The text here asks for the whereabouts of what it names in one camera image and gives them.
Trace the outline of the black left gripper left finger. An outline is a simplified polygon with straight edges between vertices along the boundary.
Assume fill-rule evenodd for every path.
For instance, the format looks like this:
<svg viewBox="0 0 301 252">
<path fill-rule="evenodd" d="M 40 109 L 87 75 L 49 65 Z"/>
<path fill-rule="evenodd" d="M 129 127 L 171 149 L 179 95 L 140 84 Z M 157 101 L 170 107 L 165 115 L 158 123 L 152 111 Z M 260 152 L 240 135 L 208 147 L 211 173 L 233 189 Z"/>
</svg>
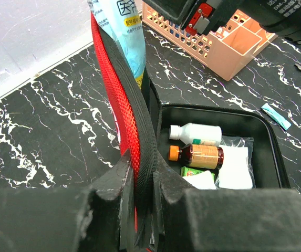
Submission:
<svg viewBox="0 0 301 252">
<path fill-rule="evenodd" d="M 0 251 L 133 251 L 133 203 L 129 152 L 86 187 L 0 188 Z"/>
</svg>

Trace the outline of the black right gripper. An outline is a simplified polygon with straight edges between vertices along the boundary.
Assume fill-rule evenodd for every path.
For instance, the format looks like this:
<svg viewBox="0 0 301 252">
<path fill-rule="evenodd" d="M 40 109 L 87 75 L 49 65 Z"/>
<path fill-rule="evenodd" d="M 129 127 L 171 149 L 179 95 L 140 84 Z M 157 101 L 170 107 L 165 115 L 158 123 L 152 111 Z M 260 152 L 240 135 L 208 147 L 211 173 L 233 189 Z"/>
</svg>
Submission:
<svg viewBox="0 0 301 252">
<path fill-rule="evenodd" d="M 180 1 L 180 0 L 145 0 L 147 5 L 161 14 L 166 20 L 178 25 L 189 34 L 216 32 L 240 9 L 244 1 Z"/>
</svg>

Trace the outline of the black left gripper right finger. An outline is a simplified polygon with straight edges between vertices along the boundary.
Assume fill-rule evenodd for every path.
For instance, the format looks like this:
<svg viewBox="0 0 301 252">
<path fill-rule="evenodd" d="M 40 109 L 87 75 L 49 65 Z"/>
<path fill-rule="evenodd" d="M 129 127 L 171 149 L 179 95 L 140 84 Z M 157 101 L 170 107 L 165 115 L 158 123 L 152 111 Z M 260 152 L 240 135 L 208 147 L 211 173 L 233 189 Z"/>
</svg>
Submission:
<svg viewBox="0 0 301 252">
<path fill-rule="evenodd" d="M 301 251 L 295 190 L 198 190 L 162 157 L 153 179 L 157 251 Z"/>
</svg>

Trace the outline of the white gauze pad packet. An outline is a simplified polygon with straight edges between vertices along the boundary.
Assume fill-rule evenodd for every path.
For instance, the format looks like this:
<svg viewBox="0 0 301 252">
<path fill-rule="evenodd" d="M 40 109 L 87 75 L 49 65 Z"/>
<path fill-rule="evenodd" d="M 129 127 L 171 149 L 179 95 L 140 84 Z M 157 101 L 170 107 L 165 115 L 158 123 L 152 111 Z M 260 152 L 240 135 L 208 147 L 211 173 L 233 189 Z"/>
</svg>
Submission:
<svg viewBox="0 0 301 252">
<path fill-rule="evenodd" d="M 210 171 L 205 171 L 197 175 L 184 176 L 183 179 L 200 190 L 216 189 L 214 177 Z"/>
</svg>

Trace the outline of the small green medicine box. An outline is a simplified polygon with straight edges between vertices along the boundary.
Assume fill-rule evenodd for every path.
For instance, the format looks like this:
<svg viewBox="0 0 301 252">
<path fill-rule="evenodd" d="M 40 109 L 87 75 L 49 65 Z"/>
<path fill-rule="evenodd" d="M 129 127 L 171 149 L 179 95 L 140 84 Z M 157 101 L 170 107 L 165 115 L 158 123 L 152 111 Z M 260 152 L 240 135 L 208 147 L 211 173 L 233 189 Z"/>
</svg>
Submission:
<svg viewBox="0 0 301 252">
<path fill-rule="evenodd" d="M 194 175 L 199 175 L 199 174 L 211 175 L 212 180 L 215 181 L 215 174 L 211 173 L 209 170 L 202 171 L 202 170 L 197 170 L 197 169 L 183 166 L 180 168 L 180 172 L 181 172 L 182 177 L 194 176 Z"/>
</svg>

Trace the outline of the brown bottle orange cap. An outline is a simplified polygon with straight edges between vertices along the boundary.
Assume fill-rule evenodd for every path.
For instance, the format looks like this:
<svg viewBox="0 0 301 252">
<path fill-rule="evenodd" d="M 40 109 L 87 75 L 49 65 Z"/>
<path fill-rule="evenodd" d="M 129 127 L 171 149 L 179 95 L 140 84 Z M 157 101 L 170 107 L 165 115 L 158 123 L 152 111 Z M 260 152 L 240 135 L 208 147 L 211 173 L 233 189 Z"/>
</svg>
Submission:
<svg viewBox="0 0 301 252">
<path fill-rule="evenodd" d="M 209 145 L 187 144 L 182 148 L 171 145 L 168 159 L 192 168 L 219 170 L 224 162 L 224 151 Z"/>
</svg>

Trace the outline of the clear bag white gauze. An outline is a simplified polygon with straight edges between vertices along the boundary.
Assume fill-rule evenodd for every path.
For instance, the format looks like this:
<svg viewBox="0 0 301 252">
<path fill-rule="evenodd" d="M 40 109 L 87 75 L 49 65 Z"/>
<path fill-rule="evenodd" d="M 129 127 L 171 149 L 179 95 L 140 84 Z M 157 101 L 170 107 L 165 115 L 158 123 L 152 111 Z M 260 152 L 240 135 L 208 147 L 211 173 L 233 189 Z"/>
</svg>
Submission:
<svg viewBox="0 0 301 252">
<path fill-rule="evenodd" d="M 250 190 L 255 187 L 251 159 L 254 139 L 251 137 L 223 136 L 220 147 L 224 152 L 215 185 L 232 190 Z"/>
</svg>

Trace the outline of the red black medicine case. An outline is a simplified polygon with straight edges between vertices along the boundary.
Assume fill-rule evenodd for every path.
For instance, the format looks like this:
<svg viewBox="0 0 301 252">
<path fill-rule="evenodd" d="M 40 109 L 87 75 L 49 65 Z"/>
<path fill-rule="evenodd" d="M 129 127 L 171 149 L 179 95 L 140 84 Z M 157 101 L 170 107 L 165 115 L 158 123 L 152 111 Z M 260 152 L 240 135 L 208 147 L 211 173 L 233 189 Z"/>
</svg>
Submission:
<svg viewBox="0 0 301 252">
<path fill-rule="evenodd" d="M 143 81 L 145 92 L 140 90 L 116 43 L 94 18 L 91 19 L 91 30 L 102 78 L 116 117 L 120 151 L 130 153 L 134 247 L 145 246 L 148 236 L 154 233 L 153 177 L 158 168 L 158 158 L 162 157 L 158 150 L 158 137 L 164 134 L 164 128 L 171 122 L 190 119 L 218 122 L 230 136 L 252 137 L 256 189 L 290 189 L 276 135 L 264 118 L 241 110 L 183 104 L 162 106 L 148 77 L 144 77 Z"/>
</svg>

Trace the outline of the blue cotton swab packet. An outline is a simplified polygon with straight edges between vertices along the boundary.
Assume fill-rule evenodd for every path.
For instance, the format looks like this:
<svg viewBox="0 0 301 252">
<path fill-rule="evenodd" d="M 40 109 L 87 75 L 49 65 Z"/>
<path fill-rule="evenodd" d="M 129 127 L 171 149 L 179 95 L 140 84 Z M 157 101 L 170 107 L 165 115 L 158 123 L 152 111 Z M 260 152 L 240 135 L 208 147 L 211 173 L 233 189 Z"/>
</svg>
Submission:
<svg viewBox="0 0 301 252">
<path fill-rule="evenodd" d="M 97 24 L 117 43 L 124 54 L 138 87 L 146 67 L 146 45 L 141 18 L 133 0 L 88 0 Z"/>
</svg>

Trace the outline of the white plastic bottle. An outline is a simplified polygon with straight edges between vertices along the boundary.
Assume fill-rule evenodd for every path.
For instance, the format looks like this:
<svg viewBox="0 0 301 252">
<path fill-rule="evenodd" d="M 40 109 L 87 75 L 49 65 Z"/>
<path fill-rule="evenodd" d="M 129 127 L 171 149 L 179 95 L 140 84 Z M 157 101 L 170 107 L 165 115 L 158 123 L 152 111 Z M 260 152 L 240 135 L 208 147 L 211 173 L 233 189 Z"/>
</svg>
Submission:
<svg viewBox="0 0 301 252">
<path fill-rule="evenodd" d="M 219 126 L 187 123 L 184 126 L 170 125 L 169 139 L 180 140 L 184 144 L 219 146 L 222 129 Z"/>
</svg>

